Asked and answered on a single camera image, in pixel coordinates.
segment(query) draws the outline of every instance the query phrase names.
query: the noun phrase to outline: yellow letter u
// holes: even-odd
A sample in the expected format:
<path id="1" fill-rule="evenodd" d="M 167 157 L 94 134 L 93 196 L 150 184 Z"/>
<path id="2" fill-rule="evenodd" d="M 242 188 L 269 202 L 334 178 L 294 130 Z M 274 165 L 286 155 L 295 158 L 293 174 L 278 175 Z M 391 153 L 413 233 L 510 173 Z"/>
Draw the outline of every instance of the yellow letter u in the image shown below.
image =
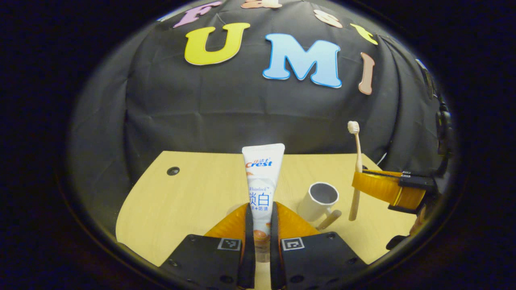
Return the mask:
<path id="1" fill-rule="evenodd" d="M 244 29 L 250 27 L 249 23 L 230 23 L 222 28 L 228 31 L 226 43 L 223 48 L 216 52 L 206 51 L 208 35 L 215 31 L 214 27 L 205 27 L 190 31 L 186 37 L 185 59 L 193 65 L 212 65 L 226 61 L 235 56 L 240 50 Z"/>

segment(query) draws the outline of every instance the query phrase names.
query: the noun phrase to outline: blue letter m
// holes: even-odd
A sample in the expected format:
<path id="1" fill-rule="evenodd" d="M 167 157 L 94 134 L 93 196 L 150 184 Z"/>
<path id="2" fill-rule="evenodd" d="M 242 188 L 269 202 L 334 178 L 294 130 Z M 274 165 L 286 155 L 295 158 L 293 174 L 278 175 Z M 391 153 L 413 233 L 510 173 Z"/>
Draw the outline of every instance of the blue letter m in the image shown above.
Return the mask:
<path id="1" fill-rule="evenodd" d="M 286 59 L 290 62 L 297 79 L 303 80 L 316 63 L 315 73 L 310 79 L 322 86 L 340 88 L 342 81 L 337 73 L 337 52 L 341 48 L 329 41 L 317 40 L 308 51 L 288 34 L 273 33 L 265 36 L 272 43 L 269 68 L 263 71 L 265 78 L 288 79 L 290 72 L 285 69 Z"/>

